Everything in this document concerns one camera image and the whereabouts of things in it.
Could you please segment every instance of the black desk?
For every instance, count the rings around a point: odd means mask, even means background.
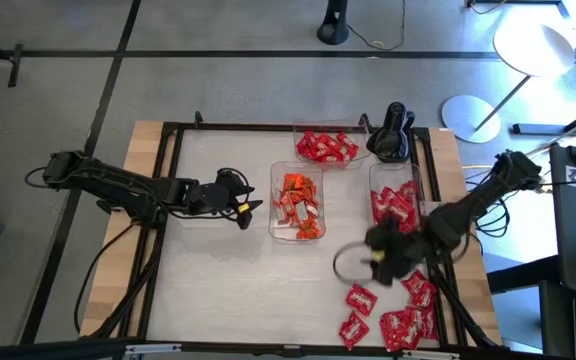
[[[576,168],[569,153],[570,149],[560,146],[550,149],[553,182],[576,180],[576,175],[566,172],[567,167]],[[559,254],[489,273],[488,282],[493,294],[534,286],[542,280],[561,282],[576,291],[576,186],[554,186],[553,200]]]
[[[553,182],[575,181],[574,148],[550,149]],[[576,298],[576,186],[553,187],[558,255],[488,274],[493,294],[539,285],[544,354],[574,356]]]

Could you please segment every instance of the black stool leg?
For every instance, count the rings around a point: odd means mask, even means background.
[[[488,273],[488,285],[493,294],[534,286],[541,280],[560,282],[559,255]]]
[[[328,0],[324,22],[317,30],[317,38],[328,45],[339,45],[348,39],[346,10],[348,0]]]

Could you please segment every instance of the lamp base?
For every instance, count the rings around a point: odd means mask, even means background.
[[[499,134],[499,115],[493,115],[481,129],[475,131],[475,128],[492,111],[493,107],[478,97],[459,95],[446,100],[441,108],[441,119],[458,138],[473,143],[485,143]]]

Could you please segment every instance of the white table surface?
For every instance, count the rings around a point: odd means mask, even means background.
[[[178,177],[212,182],[217,169],[234,167],[256,188],[250,198],[264,203],[245,231],[228,221],[168,219],[148,340],[343,345],[338,331],[351,312],[349,286],[333,274],[332,258],[364,238],[368,170],[377,160],[371,155],[359,169],[326,172],[326,234],[314,244],[286,245],[268,232],[270,166],[297,160],[293,149],[290,132],[184,132]],[[368,277],[370,270],[357,263],[368,254],[358,249],[341,257],[340,271]],[[379,300],[358,346],[383,346],[379,316],[404,309],[409,294],[398,282],[367,288]]]
[[[495,33],[493,45],[508,66],[530,76],[559,76],[566,73],[575,60],[571,43],[547,25],[505,24]]]

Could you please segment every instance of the red candy wrapper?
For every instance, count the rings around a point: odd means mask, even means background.
[[[408,315],[408,322],[415,325],[419,330],[424,329],[424,312],[414,306],[406,306],[404,312]]]
[[[308,142],[308,145],[310,145],[310,147],[317,146],[317,137],[315,136],[314,132],[304,131],[304,138],[306,138],[306,141]]]
[[[406,280],[401,280],[401,284],[408,289],[408,292],[413,297],[422,290],[424,283],[428,283],[428,280],[424,277],[424,275],[419,271],[419,269],[415,270],[410,277]]]
[[[317,145],[315,147],[315,157],[323,157],[333,155],[333,151],[323,142],[317,141]]]
[[[343,147],[343,145],[341,145],[340,143],[338,143],[337,141],[335,141],[335,139],[331,138],[330,136],[328,136],[328,134],[323,133],[321,135],[319,135],[319,137],[317,138],[317,141],[321,141],[324,144],[326,144],[326,146],[328,146],[332,151],[334,151],[335,153],[340,153],[341,154],[341,149]]]
[[[421,290],[416,295],[413,295],[411,303],[416,307],[427,308],[432,305],[437,289],[433,284],[426,281],[421,285]]]
[[[372,205],[372,219],[375,221],[375,224],[379,222],[379,211],[377,209],[377,200],[379,200],[379,195],[374,190],[370,190],[370,204]]]
[[[381,190],[381,194],[379,195],[383,200],[391,202],[395,198],[395,190],[389,188],[388,186],[384,187]]]
[[[308,149],[310,145],[308,144],[308,139],[306,137],[302,137],[301,140],[297,143],[297,152],[302,154],[306,149]]]
[[[358,284],[354,284],[346,295],[346,304],[365,317],[370,315],[376,302],[377,296]]]
[[[352,350],[352,348],[368,334],[368,331],[368,325],[361,320],[359,315],[352,312],[348,320],[341,324],[339,336],[341,336],[346,348]]]
[[[415,207],[406,201],[406,199],[401,196],[401,194],[395,193],[389,203],[390,207],[388,210],[402,223],[408,223],[410,221],[410,217],[414,216],[415,214]]]
[[[348,138],[348,136],[346,136],[346,134],[343,132],[337,134],[337,140],[339,140],[339,142],[341,142],[342,144],[346,145],[348,150],[353,150],[356,152],[359,149],[359,146],[354,142],[352,142],[352,140],[350,140],[350,138]]]
[[[414,203],[419,192],[419,186],[413,180],[401,185],[399,193],[410,203]]]
[[[435,311],[432,308],[424,310],[423,319],[424,329],[422,331],[421,337],[424,339],[439,340],[439,332],[437,331],[437,326],[435,325]]]
[[[421,340],[421,329],[417,328],[417,325],[413,323],[406,324],[403,331],[398,331],[399,344],[402,348],[415,350],[417,345],[419,345],[419,340]]]
[[[401,332],[406,326],[406,314],[404,311],[392,311],[381,315],[379,327],[381,335],[384,338],[384,345],[388,351],[397,351],[401,349],[398,332]]]

